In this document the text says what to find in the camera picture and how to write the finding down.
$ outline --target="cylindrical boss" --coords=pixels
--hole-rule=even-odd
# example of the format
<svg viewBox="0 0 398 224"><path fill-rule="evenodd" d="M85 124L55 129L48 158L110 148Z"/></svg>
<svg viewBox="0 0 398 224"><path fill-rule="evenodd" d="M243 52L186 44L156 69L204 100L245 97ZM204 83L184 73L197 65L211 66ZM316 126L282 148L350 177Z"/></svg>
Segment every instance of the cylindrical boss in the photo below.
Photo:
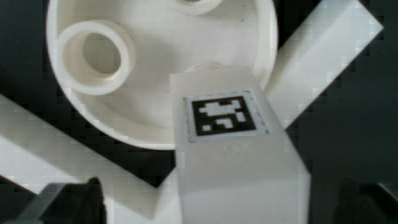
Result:
<svg viewBox="0 0 398 224"><path fill-rule="evenodd" d="M121 65L112 74L103 74L89 65L83 56L83 44L90 34L103 35L113 42ZM121 26L92 20L73 24L58 36L57 78L64 86L87 95L105 95L121 87L135 68L135 44Z"/></svg>

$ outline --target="circular hole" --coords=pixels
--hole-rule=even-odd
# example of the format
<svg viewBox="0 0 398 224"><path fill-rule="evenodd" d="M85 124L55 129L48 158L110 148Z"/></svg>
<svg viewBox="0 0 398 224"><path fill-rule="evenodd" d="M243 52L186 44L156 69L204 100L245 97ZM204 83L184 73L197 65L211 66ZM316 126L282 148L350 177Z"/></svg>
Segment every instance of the circular hole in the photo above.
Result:
<svg viewBox="0 0 398 224"><path fill-rule="evenodd" d="M83 43L87 64L106 77L121 67L121 54L115 44L101 34L90 34Z"/></svg>

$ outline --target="black background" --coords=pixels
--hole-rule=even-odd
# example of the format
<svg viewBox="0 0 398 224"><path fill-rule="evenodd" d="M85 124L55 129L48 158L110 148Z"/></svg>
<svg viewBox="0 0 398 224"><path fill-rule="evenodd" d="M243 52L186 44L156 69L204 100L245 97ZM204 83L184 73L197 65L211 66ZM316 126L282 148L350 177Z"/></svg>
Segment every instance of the black background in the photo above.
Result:
<svg viewBox="0 0 398 224"><path fill-rule="evenodd" d="M0 93L156 186L174 167L172 152L149 152L106 137L62 95L46 56L46 3L0 0ZM275 3L282 45L318 0ZM398 184L398 1L362 3L383 32L288 128L312 174L314 224L332 223L346 177L359 183Z"/></svg>

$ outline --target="black and white square tag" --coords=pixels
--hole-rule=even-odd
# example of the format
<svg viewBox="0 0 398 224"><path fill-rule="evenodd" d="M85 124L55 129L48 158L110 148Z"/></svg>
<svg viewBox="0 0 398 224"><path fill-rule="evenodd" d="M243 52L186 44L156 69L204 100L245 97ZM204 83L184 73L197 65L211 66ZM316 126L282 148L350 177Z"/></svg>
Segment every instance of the black and white square tag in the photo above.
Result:
<svg viewBox="0 0 398 224"><path fill-rule="evenodd" d="M250 91L186 97L190 142L266 133Z"/></svg>

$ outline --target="white plastic part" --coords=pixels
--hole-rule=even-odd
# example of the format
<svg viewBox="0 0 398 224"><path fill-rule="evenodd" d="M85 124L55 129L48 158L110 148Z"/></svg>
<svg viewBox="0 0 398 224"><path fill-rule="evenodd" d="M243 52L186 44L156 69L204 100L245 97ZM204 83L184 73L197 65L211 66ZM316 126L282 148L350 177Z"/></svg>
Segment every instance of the white plastic part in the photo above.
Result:
<svg viewBox="0 0 398 224"><path fill-rule="evenodd" d="M170 7L186 15L197 16L208 13L224 0L168 0Z"/></svg>
<svg viewBox="0 0 398 224"><path fill-rule="evenodd" d="M305 224L309 173L248 68L170 83L183 223Z"/></svg>
<svg viewBox="0 0 398 224"><path fill-rule="evenodd" d="M89 65L83 45L90 34L103 35L113 42L121 66L113 74L103 74ZM105 20L73 24L57 41L57 78L62 85L87 95L103 95L121 87L135 67L135 46L121 26Z"/></svg>
<svg viewBox="0 0 398 224"><path fill-rule="evenodd" d="M174 175L154 189L1 95L0 124L0 174L16 184L37 194L97 177L106 223L181 224Z"/></svg>
<svg viewBox="0 0 398 224"><path fill-rule="evenodd" d="M357 0L323 0L279 50L266 98L288 127L366 48L382 25Z"/></svg>
<svg viewBox="0 0 398 224"><path fill-rule="evenodd" d="M96 128L124 143L172 150L168 74L211 61L248 66L261 80L275 61L277 26L272 0L227 0L202 16L188 16L158 0L53 0L48 9L48 50L55 75L58 37L87 20L121 24L136 47L136 67L119 89L94 96L60 87Z"/></svg>

